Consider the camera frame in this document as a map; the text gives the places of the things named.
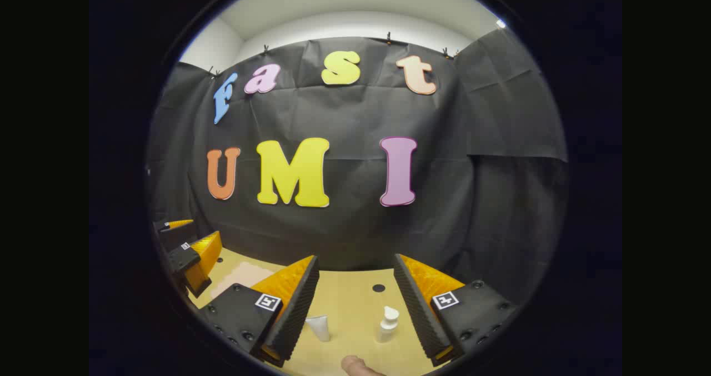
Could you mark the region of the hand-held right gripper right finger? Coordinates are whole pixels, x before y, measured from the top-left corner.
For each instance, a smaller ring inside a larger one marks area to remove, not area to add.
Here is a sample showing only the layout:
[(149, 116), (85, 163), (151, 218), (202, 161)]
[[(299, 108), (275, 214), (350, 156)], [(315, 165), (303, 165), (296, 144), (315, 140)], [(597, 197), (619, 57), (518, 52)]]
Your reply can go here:
[(518, 306), (477, 279), (463, 283), (396, 253), (394, 279), (425, 355), (437, 367), (479, 356), (518, 314)]

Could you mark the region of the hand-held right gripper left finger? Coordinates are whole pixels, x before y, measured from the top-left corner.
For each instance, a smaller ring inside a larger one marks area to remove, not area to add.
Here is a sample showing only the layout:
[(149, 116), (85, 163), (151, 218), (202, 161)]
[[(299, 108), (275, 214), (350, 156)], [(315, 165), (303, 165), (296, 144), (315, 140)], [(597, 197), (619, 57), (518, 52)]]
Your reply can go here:
[(309, 255), (253, 287), (233, 283), (199, 314), (233, 350), (281, 368), (292, 357), (318, 280), (318, 258)]

